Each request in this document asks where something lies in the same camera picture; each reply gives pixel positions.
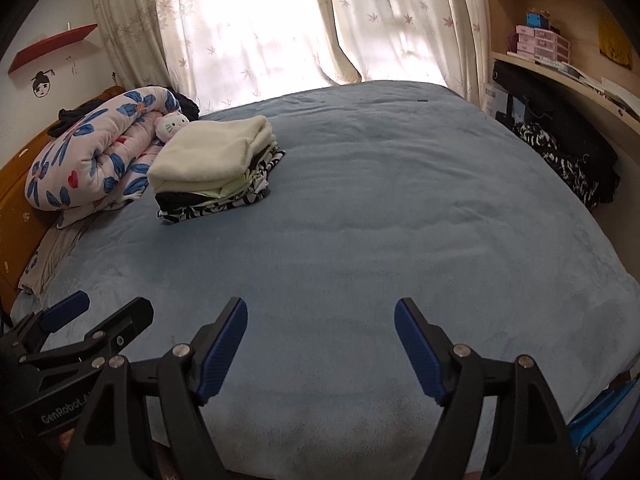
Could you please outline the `cream knit cardigan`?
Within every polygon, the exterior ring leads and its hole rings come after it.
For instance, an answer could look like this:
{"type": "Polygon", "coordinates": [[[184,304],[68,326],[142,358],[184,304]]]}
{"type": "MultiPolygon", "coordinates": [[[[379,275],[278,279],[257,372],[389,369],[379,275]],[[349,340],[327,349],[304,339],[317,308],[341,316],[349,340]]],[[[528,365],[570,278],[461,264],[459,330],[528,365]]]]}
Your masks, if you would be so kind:
{"type": "Polygon", "coordinates": [[[155,193],[222,188],[243,177],[254,156],[274,142],[264,116],[191,122],[160,150],[146,176],[155,193]]]}

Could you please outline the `black white patterned clothing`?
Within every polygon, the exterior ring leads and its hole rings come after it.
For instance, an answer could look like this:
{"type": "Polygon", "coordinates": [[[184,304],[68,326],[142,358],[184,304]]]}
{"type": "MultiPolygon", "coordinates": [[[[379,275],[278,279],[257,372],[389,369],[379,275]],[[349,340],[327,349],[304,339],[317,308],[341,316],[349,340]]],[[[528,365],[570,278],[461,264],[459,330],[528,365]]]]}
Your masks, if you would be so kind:
{"type": "Polygon", "coordinates": [[[612,203],[620,176],[612,168],[593,166],[587,153],[570,154],[534,122],[517,122],[513,133],[529,145],[590,210],[612,203]]]}

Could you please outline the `orange wooden headboard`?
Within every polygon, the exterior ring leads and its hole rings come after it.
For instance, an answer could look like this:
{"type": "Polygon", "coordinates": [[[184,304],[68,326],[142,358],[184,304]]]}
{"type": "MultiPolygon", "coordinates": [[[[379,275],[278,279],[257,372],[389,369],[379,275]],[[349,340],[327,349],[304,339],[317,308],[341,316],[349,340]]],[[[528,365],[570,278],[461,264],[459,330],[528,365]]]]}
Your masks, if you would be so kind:
{"type": "Polygon", "coordinates": [[[37,134],[1,168],[0,283],[1,307],[6,313],[12,309],[27,263],[56,219],[53,212],[32,208],[24,192],[32,162],[51,140],[48,129],[37,134]]]}

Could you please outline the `black white patterned folded garment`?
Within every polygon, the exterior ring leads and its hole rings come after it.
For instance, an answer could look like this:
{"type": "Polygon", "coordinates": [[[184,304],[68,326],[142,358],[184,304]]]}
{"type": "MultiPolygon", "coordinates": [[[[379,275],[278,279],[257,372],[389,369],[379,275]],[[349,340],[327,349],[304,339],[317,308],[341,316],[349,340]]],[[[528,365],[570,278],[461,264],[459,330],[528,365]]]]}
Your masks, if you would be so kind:
{"type": "Polygon", "coordinates": [[[273,143],[254,156],[239,179],[221,188],[198,192],[157,193],[157,218],[175,224],[257,204],[269,196],[269,176],[285,154],[286,151],[279,144],[273,143]]]}

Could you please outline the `floral rolled quilt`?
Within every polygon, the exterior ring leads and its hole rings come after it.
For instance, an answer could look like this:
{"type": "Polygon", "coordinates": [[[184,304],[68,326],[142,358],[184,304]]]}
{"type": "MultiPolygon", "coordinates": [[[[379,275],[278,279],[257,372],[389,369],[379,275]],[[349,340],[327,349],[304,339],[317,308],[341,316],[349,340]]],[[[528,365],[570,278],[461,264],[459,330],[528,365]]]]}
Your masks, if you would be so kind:
{"type": "Polygon", "coordinates": [[[164,146],[154,122],[178,110],[174,94],[162,87],[129,90],[100,104],[36,156],[25,183],[29,205],[57,211],[63,229],[138,200],[164,146]]]}

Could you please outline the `green folded garment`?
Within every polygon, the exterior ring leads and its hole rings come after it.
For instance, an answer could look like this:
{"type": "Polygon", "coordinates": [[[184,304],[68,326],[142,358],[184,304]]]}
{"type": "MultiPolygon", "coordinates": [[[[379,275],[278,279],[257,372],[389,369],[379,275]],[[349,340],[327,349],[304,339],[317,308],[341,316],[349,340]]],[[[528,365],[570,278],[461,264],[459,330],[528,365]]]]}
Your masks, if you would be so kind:
{"type": "Polygon", "coordinates": [[[228,182],[220,188],[211,188],[210,190],[195,192],[195,195],[201,197],[206,202],[213,200],[214,202],[224,202],[231,200],[234,202],[239,198],[261,191],[268,186],[268,171],[265,169],[256,169],[247,171],[241,177],[228,182]]]}

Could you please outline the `hello kitty plush toy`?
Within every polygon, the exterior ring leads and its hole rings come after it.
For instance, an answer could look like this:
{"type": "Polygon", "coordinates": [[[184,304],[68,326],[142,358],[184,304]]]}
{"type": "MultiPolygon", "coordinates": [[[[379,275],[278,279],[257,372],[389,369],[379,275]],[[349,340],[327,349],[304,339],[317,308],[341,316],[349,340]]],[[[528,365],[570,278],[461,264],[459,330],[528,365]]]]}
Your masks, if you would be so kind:
{"type": "Polygon", "coordinates": [[[189,123],[189,118],[179,112],[166,114],[154,122],[155,135],[163,144],[169,142],[172,137],[189,123]]]}

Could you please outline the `blue bed blanket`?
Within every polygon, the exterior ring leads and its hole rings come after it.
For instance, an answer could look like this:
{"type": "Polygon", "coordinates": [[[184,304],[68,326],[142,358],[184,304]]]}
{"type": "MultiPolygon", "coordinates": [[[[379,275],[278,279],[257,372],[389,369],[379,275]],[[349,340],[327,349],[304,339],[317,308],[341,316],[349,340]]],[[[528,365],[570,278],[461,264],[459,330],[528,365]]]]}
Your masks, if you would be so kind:
{"type": "Polygon", "coordinates": [[[596,220],[514,134],[434,84],[378,81],[216,114],[262,115],[284,148],[261,202],[176,224],[151,193],[102,214],[41,298],[83,290],[78,341],[136,297],[126,349],[161,356],[233,297],[248,326],[203,410],[227,468],[266,479],[408,479],[440,411],[393,310],[414,300],[480,356],[539,364],[574,417],[639,355],[639,286],[596,220]]]}

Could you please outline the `white floral curtain left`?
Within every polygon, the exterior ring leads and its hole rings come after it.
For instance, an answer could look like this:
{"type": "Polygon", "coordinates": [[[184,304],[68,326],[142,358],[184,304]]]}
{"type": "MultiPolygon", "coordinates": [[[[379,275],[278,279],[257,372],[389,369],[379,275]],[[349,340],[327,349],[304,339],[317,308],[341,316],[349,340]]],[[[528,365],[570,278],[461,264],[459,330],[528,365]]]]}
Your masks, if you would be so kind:
{"type": "Polygon", "coordinates": [[[212,112],[361,76],[332,0],[92,0],[115,79],[212,112]]]}

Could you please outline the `white floral curtain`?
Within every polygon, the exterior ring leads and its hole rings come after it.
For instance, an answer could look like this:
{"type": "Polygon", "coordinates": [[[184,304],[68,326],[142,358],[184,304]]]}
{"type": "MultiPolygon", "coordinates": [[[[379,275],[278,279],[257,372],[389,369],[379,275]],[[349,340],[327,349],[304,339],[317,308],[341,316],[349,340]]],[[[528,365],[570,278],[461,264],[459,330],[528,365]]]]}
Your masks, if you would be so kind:
{"type": "Polygon", "coordinates": [[[488,72],[485,0],[331,0],[340,47],[362,81],[442,84],[480,104],[488,72]]]}
{"type": "Polygon", "coordinates": [[[212,112],[361,76],[332,0],[92,0],[115,79],[212,112]]]}

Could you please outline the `wooden shelf unit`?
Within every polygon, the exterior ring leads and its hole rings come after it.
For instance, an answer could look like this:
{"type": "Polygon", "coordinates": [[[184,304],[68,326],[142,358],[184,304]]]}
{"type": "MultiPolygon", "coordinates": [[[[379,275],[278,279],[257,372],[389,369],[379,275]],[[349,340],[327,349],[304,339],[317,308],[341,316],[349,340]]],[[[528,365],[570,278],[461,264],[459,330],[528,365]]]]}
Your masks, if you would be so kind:
{"type": "Polygon", "coordinates": [[[639,273],[639,55],[604,0],[485,0],[489,80],[582,167],[577,194],[639,273]]]}

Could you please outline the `pink storage boxes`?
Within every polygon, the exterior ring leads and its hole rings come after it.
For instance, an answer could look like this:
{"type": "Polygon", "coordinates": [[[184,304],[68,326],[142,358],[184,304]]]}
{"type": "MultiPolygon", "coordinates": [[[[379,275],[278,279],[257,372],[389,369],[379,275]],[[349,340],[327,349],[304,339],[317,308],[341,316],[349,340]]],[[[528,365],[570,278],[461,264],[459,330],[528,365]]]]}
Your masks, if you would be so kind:
{"type": "Polygon", "coordinates": [[[552,30],[518,25],[515,29],[518,42],[516,52],[553,61],[570,62],[570,42],[552,30]]]}

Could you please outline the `white floral curtain right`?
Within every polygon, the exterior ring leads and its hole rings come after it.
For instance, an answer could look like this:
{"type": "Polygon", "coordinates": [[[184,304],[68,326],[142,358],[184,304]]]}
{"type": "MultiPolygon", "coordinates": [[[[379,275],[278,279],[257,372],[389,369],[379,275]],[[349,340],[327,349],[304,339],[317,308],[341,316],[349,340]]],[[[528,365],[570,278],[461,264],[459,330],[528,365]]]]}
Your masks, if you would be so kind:
{"type": "Polygon", "coordinates": [[[331,0],[340,47],[362,81],[442,84],[480,104],[488,72],[485,0],[331,0]]]}

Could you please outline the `cartoon face wall sticker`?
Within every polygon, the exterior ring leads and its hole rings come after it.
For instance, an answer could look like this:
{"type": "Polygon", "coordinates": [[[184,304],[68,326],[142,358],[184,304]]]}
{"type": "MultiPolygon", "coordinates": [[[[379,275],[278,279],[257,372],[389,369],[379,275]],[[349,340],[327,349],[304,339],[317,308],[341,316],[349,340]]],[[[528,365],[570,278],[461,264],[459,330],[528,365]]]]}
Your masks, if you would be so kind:
{"type": "Polygon", "coordinates": [[[40,70],[32,77],[32,94],[37,99],[42,99],[49,94],[51,78],[54,75],[54,70],[40,70]]]}

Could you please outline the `red wall shelf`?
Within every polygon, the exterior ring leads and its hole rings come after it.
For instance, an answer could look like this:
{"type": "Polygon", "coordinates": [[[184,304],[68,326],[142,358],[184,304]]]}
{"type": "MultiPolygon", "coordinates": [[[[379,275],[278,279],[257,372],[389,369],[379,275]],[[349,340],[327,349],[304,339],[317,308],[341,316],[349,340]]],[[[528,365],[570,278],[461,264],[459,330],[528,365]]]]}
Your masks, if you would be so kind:
{"type": "Polygon", "coordinates": [[[8,73],[14,73],[19,68],[35,61],[37,58],[41,58],[43,55],[85,40],[97,28],[98,24],[96,23],[79,26],[31,44],[14,55],[8,73]]]}

